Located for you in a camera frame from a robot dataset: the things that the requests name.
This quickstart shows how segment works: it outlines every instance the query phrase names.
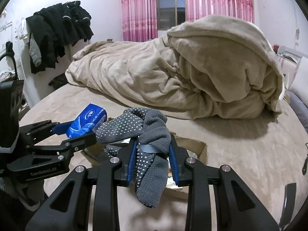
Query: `fleece blanket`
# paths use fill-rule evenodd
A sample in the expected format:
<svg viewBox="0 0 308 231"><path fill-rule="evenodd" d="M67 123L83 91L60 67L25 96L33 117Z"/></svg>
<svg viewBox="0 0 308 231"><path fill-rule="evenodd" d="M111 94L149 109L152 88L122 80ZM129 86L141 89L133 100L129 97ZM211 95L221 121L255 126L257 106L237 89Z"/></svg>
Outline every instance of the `fleece blanket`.
<svg viewBox="0 0 308 231"><path fill-rule="evenodd" d="M180 119L255 118L281 113L283 75L253 24L208 16L147 42L101 41L74 56L70 84L99 90L130 107Z"/></svg>

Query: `white wall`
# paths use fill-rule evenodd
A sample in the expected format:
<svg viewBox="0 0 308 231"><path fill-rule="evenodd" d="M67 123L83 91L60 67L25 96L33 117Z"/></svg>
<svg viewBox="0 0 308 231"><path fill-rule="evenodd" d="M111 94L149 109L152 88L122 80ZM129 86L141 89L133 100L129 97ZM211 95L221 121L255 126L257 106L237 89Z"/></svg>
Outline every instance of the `white wall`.
<svg viewBox="0 0 308 231"><path fill-rule="evenodd" d="M295 0L254 1L255 24L263 31L271 45L284 45L308 54L308 21Z"/></svg>
<svg viewBox="0 0 308 231"><path fill-rule="evenodd" d="M15 58L18 65L21 64L20 56L22 55L22 64L24 67L24 74L22 69L18 68L18 74L21 78L26 78L26 86L31 96L30 105L38 103L45 96L50 94L53 89L48 86L55 76L63 73L68 67L70 61L64 56L61 58L60 63L56 65L56 69L47 69L44 72L39 72L36 75L30 72L29 54L24 49L24 44L20 41L18 50L18 40L15 38L17 35L17 28L21 23L22 18L33 15L34 12L42 8L54 5L56 3L65 3L67 1L75 0L10 0L6 9L7 16L0 18L0 26L5 22L13 21L13 49L15 51ZM102 41L112 38L116 41L123 40L122 34L122 9L121 0L80 0L81 6L86 9L91 17L91 29L94 36L90 43L95 41ZM82 40L73 48L73 53L84 47L85 44ZM10 68L1 63L0 71L4 68Z"/></svg>

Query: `blue package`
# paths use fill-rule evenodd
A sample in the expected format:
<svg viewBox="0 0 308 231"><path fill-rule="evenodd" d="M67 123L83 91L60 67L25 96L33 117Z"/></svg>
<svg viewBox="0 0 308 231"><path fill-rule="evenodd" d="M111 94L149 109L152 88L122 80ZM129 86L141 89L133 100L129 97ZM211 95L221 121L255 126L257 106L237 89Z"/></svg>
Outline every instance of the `blue package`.
<svg viewBox="0 0 308 231"><path fill-rule="evenodd" d="M66 131L66 135L68 138L74 138L87 134L90 131L96 133L98 127L105 121L107 121L106 110L90 103L73 121Z"/></svg>

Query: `black jacket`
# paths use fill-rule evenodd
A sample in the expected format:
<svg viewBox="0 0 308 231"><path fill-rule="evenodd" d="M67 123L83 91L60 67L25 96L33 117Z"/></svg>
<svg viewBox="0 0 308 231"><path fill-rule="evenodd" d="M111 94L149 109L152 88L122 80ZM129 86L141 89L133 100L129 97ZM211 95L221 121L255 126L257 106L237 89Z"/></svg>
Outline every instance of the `black jacket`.
<svg viewBox="0 0 308 231"><path fill-rule="evenodd" d="M57 56L64 56L64 46L81 39L90 40L90 14L80 6L80 1L56 4L35 12L26 18L42 56L42 63L35 67L31 60L31 72L44 71L46 67L55 68Z"/></svg>
<svg viewBox="0 0 308 231"><path fill-rule="evenodd" d="M40 15L28 17L26 20L31 30L30 37L35 38L35 41L40 48L43 63L43 65L36 67L33 62L31 62L31 72L36 74L40 71L44 71L46 67L55 68L57 57L54 51L54 40L56 37L53 30Z"/></svg>

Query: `window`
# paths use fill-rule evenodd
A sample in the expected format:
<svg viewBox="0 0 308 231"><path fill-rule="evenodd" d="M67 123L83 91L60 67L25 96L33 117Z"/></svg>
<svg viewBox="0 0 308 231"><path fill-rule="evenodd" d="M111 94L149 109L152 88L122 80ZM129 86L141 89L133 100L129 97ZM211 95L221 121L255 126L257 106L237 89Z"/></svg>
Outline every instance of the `window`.
<svg viewBox="0 0 308 231"><path fill-rule="evenodd" d="M159 30L167 30L185 21L185 0L156 0Z"/></svg>

